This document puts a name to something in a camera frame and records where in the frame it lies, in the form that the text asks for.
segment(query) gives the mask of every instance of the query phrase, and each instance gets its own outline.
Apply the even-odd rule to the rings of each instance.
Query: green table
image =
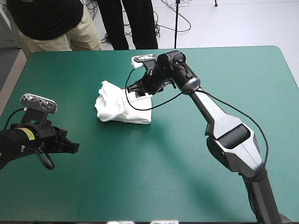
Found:
[[[242,179],[206,147],[206,122],[188,96],[152,112],[150,125],[100,122],[94,108],[101,82],[124,87],[131,57],[169,50],[34,53],[1,118],[33,93],[53,99],[53,125],[80,143],[77,154],[53,154],[53,171],[32,155],[0,171],[0,220],[106,221],[178,219],[254,222]],[[274,46],[181,49],[202,88],[250,114],[264,129],[267,168],[279,210],[299,220],[298,88]],[[131,82],[144,69],[134,72]],[[168,86],[156,105],[178,90]],[[223,107],[236,116],[240,114]],[[21,119],[17,114],[12,122]],[[256,127],[262,156],[264,142]]]

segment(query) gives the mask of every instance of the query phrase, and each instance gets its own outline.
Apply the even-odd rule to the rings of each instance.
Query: black shirt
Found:
[[[52,40],[76,27],[83,15],[80,0],[7,0],[20,31],[36,40]]]

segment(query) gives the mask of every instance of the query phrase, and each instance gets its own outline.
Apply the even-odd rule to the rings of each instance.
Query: wire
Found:
[[[86,7],[89,11],[89,14],[91,18],[94,20],[94,18],[97,16],[98,13],[98,3],[96,0],[86,0]]]
[[[190,1],[193,1],[193,0],[181,0],[180,1],[180,4],[179,4],[179,7],[188,7],[190,6]],[[175,8],[176,7],[176,3],[172,3],[172,4],[169,4],[172,8]]]
[[[161,0],[161,2],[163,2],[169,9],[171,9],[173,12],[176,12],[175,9],[173,9],[167,1],[164,1],[164,0]],[[178,32],[187,32],[191,29],[191,23],[184,17],[182,16],[182,14],[178,14],[180,17],[182,17],[188,24],[189,24],[189,28],[188,29],[185,29],[185,30],[178,30]],[[166,27],[166,26],[162,26],[160,25],[160,27],[163,27],[163,28],[166,28],[166,29],[169,29],[169,30],[172,30],[172,31],[175,31],[175,29],[172,29],[172,28],[169,28],[169,27]]]
[[[38,157],[38,160],[48,169],[53,170],[55,168],[55,164],[48,153],[42,150],[44,147],[44,142],[41,144],[40,147],[28,147],[27,149],[31,149]]]
[[[172,11],[174,11],[174,12],[176,12],[176,10],[174,10],[169,4],[168,4],[168,1],[163,1],[163,0],[161,0],[169,9],[171,9]],[[155,11],[153,11],[154,12],[154,17],[155,17],[155,15],[156,15],[156,17],[157,17],[157,19],[155,19],[154,18],[154,27],[155,27],[155,32],[156,32],[156,36],[157,37],[161,37],[161,34],[160,34],[160,28],[161,27],[163,27],[163,28],[165,28],[165,29],[169,29],[169,30],[172,30],[172,31],[175,31],[175,29],[173,29],[173,28],[170,28],[170,27],[167,27],[167,26],[162,26],[162,25],[159,25],[158,24],[158,22],[159,22],[159,16],[158,16],[158,14],[155,12]],[[187,31],[189,31],[190,29],[191,29],[191,23],[184,17],[184,16],[182,16],[182,14],[178,14],[179,16],[181,16],[187,23],[188,23],[188,25],[189,25],[189,28],[187,28],[187,29],[184,29],[184,30],[178,30],[178,32],[180,32],[180,33],[182,33],[182,32],[187,32]],[[130,26],[130,24],[124,24],[124,27],[129,27],[129,28],[131,28],[131,26]],[[127,32],[125,32],[124,33],[125,34],[125,36],[127,36],[127,35],[129,35],[129,36],[132,36],[132,31],[130,31],[129,33],[127,33]],[[109,39],[109,36],[107,35],[107,33],[105,34],[105,36],[104,36],[104,38],[103,39],[101,39],[100,40],[101,41],[101,43],[111,43],[110,42],[110,39]]]
[[[265,170],[266,163],[267,163],[267,160],[268,160],[268,154],[269,154],[269,145],[268,145],[268,141],[267,141],[267,138],[266,138],[266,136],[265,136],[265,134],[264,134],[262,128],[259,126],[259,124],[258,124],[255,120],[253,120],[253,118],[251,118],[249,115],[245,114],[244,112],[242,112],[242,111],[239,110],[238,108],[236,108],[236,107],[230,105],[229,103],[224,102],[223,100],[218,99],[217,97],[213,96],[212,94],[210,94],[210,93],[208,93],[208,92],[206,92],[206,91],[204,91],[204,90],[196,90],[196,91],[197,91],[197,92],[202,92],[202,93],[204,93],[204,94],[206,94],[206,95],[212,97],[213,99],[215,99],[215,100],[217,100],[217,101],[219,101],[219,102],[221,102],[221,103],[223,103],[223,104],[225,104],[225,105],[227,105],[227,106],[233,108],[234,110],[236,110],[236,111],[238,111],[239,113],[243,114],[245,117],[249,118],[249,119],[250,119],[250,120],[251,120],[251,121],[258,127],[258,129],[260,130],[260,132],[261,132],[261,134],[262,134],[262,136],[263,136],[263,139],[264,139],[264,141],[265,141],[265,144],[266,144],[266,155],[265,155],[264,163],[263,163],[263,166],[262,166],[261,171],[260,171],[257,175],[255,175],[253,178],[247,178],[247,177],[245,177],[245,176],[243,176],[243,175],[242,175],[242,176],[243,176],[245,179],[247,179],[247,180],[249,180],[249,181],[252,181],[252,182],[257,182],[257,181],[262,180],[266,175],[263,175],[263,176],[260,177],[259,179],[257,179],[257,177],[258,177],[260,174],[262,174],[262,172]]]
[[[6,128],[7,128],[7,126],[8,126],[8,123],[9,123],[10,119],[11,119],[17,112],[19,112],[19,111],[23,111],[23,110],[24,110],[24,108],[21,108],[21,109],[18,109],[18,110],[16,110],[16,111],[14,111],[14,112],[8,117],[7,122],[6,122],[6,124],[5,124],[3,130],[6,130]]]
[[[152,107],[152,108],[148,108],[148,109],[139,109],[139,108],[135,108],[135,107],[130,103],[130,101],[129,101],[129,99],[128,99],[128,95],[127,95],[127,85],[128,85],[128,81],[129,81],[129,79],[130,79],[130,77],[131,77],[131,74],[132,74],[133,71],[135,71],[135,70],[136,70],[136,69],[132,69],[132,70],[131,70],[131,72],[130,72],[128,78],[127,78],[126,84],[125,84],[125,94],[126,94],[126,98],[127,98],[128,104],[129,104],[133,109],[138,110],[138,111],[149,111],[149,110],[155,109],[155,108],[157,108],[157,107],[160,107],[160,106],[162,106],[162,105],[164,105],[164,104],[167,104],[167,103],[169,103],[170,101],[174,100],[175,98],[177,98],[177,97],[179,97],[180,95],[183,94],[183,93],[181,92],[181,93],[179,93],[178,95],[176,95],[175,97],[173,97],[173,98],[171,98],[171,99],[165,101],[164,103],[161,103],[161,104],[159,104],[159,105],[157,105],[157,106],[154,106],[154,107]]]

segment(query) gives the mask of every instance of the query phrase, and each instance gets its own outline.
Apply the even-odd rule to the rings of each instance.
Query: yellow label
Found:
[[[29,141],[32,141],[32,140],[36,139],[33,132],[30,131],[28,128],[20,127],[20,128],[17,128],[17,129],[21,129],[23,132],[25,132],[26,135],[29,138]]]

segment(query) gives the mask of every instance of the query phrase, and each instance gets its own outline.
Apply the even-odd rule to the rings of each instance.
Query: white cloth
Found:
[[[121,121],[134,124],[149,124],[151,122],[151,110],[138,111],[132,108],[126,99],[125,90],[109,83],[102,82],[103,87],[99,90],[95,108],[98,111],[97,117],[105,122],[109,120]],[[151,95],[135,97],[135,93],[127,93],[132,106],[139,109],[151,108]]]

